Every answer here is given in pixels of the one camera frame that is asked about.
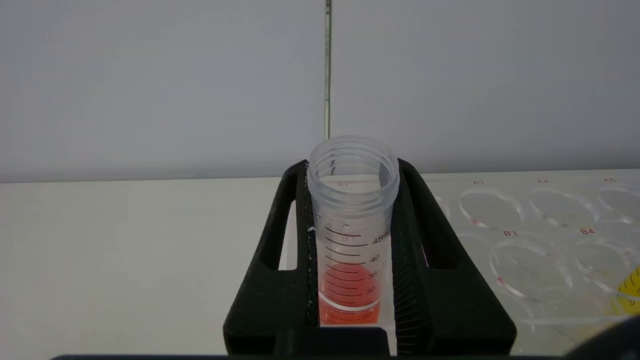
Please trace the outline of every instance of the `orange liquid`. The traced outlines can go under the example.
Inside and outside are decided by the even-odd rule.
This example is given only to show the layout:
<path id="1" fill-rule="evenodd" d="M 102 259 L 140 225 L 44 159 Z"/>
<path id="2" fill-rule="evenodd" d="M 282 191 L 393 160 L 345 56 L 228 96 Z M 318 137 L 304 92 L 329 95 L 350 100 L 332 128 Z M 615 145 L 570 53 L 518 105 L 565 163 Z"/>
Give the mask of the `orange liquid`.
<path id="1" fill-rule="evenodd" d="M 319 291 L 332 302 L 345 307 L 362 307 L 380 298 L 382 289 L 376 276 L 362 265 L 325 265 L 321 275 Z M 364 310 L 351 311 L 337 309 L 322 298 L 319 299 L 321 325 L 349 325 L 356 323 L 377 323 L 380 303 Z"/>

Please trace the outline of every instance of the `white table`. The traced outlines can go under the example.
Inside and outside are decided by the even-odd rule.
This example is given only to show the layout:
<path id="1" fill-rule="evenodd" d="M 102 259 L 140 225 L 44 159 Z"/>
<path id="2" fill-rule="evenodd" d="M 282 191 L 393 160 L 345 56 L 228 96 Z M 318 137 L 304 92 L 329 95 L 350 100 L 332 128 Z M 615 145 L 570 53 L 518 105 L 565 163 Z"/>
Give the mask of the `white table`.
<path id="1" fill-rule="evenodd" d="M 442 188 L 478 175 L 425 178 Z M 0 184 L 0 357 L 224 354 L 222 324 L 278 182 Z"/>

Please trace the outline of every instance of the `white wall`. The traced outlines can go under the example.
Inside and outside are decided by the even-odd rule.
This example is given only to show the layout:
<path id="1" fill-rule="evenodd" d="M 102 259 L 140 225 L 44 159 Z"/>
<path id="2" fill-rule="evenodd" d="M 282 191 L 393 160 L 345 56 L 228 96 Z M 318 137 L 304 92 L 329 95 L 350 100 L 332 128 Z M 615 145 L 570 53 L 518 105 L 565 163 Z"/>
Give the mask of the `white wall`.
<path id="1" fill-rule="evenodd" d="M 336 0 L 331 115 L 423 172 L 640 167 L 640 1 Z"/>
<path id="2" fill-rule="evenodd" d="M 322 0 L 0 0 L 0 182 L 279 176 L 323 99 Z"/>

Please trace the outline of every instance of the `yellow liquid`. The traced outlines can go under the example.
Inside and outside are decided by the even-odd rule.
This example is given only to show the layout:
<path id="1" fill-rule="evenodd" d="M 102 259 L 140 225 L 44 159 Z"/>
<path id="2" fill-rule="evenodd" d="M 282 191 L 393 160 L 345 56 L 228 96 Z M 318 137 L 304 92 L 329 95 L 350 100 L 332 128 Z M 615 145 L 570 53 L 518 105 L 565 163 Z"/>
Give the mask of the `yellow liquid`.
<path id="1" fill-rule="evenodd" d="M 640 314 L 640 266 L 636 267 L 629 276 L 620 283 L 618 290 L 626 295 L 636 297 L 636 299 L 629 299 L 622 296 L 617 296 L 613 310 L 619 315 L 638 315 Z"/>

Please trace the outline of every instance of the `black 3d-printed holder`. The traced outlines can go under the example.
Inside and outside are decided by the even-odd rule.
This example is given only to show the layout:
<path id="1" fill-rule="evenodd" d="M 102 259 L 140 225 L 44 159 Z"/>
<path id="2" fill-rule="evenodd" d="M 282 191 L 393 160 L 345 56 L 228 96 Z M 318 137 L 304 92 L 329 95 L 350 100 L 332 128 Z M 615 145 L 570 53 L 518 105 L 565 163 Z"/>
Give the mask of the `black 3d-printed holder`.
<path id="1" fill-rule="evenodd" d="M 516 336 L 513 322 L 420 174 L 406 161 L 399 160 L 399 165 L 401 182 L 391 225 L 398 355 L 508 354 Z M 314 338 L 319 333 L 328 334 L 325 338 L 344 337 L 331 328 L 317 329 L 316 234 L 309 231 L 314 222 L 306 169 L 306 161 L 297 163 L 280 182 L 223 327 L 229 354 L 296 354 L 296 346 L 310 344 L 305 337 L 310 332 Z M 298 266 L 278 271 L 293 200 Z M 386 341 L 380 332 L 371 331 L 370 340 Z M 335 350 L 350 354 L 360 349 Z"/>

